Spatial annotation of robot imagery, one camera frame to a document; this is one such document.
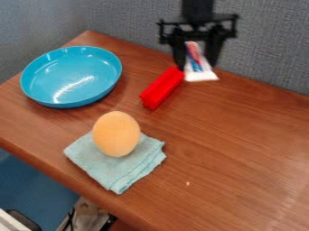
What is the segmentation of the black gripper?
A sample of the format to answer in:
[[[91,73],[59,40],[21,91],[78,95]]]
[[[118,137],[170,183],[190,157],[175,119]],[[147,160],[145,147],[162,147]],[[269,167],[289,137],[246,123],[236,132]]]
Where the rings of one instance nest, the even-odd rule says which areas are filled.
[[[215,0],[181,0],[181,15],[162,19],[158,25],[161,44],[169,44],[178,69],[186,64],[186,41],[206,41],[205,56],[217,65],[223,42],[237,37],[237,14],[217,14]]]

